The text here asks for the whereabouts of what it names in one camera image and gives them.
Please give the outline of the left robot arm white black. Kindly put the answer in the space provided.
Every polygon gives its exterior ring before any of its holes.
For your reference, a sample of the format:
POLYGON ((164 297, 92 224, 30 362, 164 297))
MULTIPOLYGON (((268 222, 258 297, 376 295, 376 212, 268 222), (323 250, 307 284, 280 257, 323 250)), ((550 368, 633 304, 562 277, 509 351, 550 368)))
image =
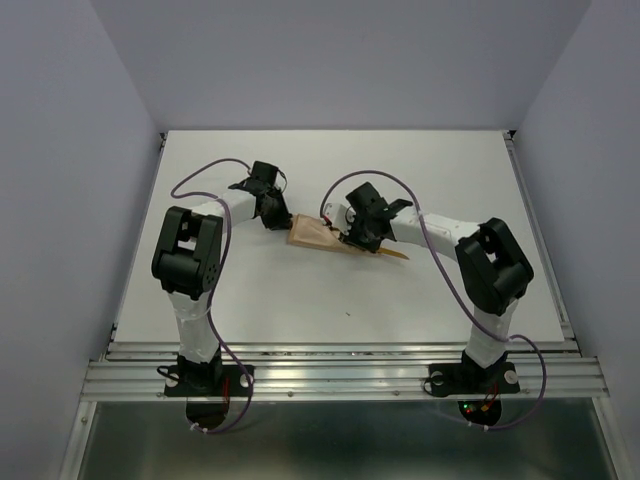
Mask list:
POLYGON ((260 219, 271 231, 288 230, 292 214, 283 189, 279 167, 239 159, 215 160, 181 180, 170 192, 175 200, 203 198, 192 209, 173 206, 164 216, 151 274, 171 302, 180 339, 176 365, 162 367, 160 374, 169 385, 189 387, 202 394, 215 392, 222 382, 222 341, 214 332, 211 304, 231 246, 235 226, 260 219), (203 190, 185 191, 190 180, 223 163, 243 166, 247 177, 219 194, 203 190))

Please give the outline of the peach cloth napkin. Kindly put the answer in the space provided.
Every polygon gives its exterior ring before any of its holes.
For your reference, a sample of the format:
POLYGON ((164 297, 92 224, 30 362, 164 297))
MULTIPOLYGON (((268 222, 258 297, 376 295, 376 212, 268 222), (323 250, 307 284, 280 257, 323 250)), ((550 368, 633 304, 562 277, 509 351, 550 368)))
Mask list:
POLYGON ((293 217, 287 243, 322 251, 370 255, 370 252, 342 243, 338 232, 325 225, 321 219, 303 214, 293 217))

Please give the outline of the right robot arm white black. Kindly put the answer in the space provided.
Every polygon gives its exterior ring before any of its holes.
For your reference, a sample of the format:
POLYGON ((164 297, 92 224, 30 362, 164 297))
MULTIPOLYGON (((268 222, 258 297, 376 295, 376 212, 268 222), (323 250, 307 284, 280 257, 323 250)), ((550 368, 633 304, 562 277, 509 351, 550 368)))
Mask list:
POLYGON ((346 195, 346 205, 322 213, 340 231, 340 241, 371 253, 383 241, 424 247, 471 319, 473 327, 460 366, 463 384, 482 390, 505 358, 511 318, 534 278, 533 267, 509 226, 492 217, 478 223, 423 212, 412 198, 388 202, 366 182, 346 195))

